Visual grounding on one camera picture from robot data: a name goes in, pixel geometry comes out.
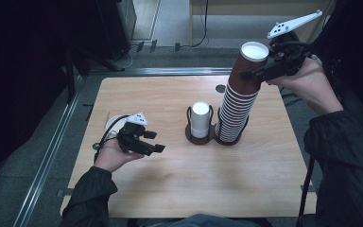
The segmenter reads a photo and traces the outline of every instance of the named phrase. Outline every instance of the person's right hand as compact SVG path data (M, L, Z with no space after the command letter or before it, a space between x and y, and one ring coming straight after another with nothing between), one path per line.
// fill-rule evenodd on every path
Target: person's right hand
M316 60L307 58L296 75L282 76L267 83L290 89L319 115L343 110L322 66Z

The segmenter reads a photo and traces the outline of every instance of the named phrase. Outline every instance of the wooden table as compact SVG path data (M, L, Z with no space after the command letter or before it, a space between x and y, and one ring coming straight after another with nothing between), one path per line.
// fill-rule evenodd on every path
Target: wooden table
M104 133L108 114L143 112L156 131L151 144L166 145L113 173L119 188L109 201L112 218L183 218L196 213L230 218L296 217L306 167L278 88L265 83L239 143L203 146L185 137L186 110L198 100L214 107L213 124L228 76L115 78L102 81L68 185L93 164L92 144ZM309 193L306 213L315 213ZM62 209L69 201L65 197Z

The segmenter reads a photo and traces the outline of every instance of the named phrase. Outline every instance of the black sleeve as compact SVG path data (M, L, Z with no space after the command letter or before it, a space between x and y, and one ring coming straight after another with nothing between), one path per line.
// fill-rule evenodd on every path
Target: black sleeve
M318 226L363 226L363 128L347 112L310 121L305 150L320 163Z
M108 199L116 191L110 171L91 167L76 184L60 226L109 226Z

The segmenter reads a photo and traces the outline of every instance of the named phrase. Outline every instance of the hand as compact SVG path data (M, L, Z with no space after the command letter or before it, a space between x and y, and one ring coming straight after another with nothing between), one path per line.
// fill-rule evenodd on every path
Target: hand
M267 83L290 89L319 115L343 110L322 66L316 60L307 58L296 75L282 76Z
M111 139L103 145L94 166L115 172L125 163L141 158L144 158L143 154L123 152L119 147L117 139Z

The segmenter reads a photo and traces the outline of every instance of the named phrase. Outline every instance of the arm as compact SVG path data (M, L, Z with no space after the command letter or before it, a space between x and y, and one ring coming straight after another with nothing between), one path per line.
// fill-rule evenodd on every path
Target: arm
M268 82L300 96L319 116L310 121L305 150L320 163L319 226L363 226L363 128L338 102L321 65L305 60L292 77Z
M94 166L76 184L72 198L63 210L60 226L109 226L108 199L117 191L112 172L143 157L123 152L115 139L106 142Z

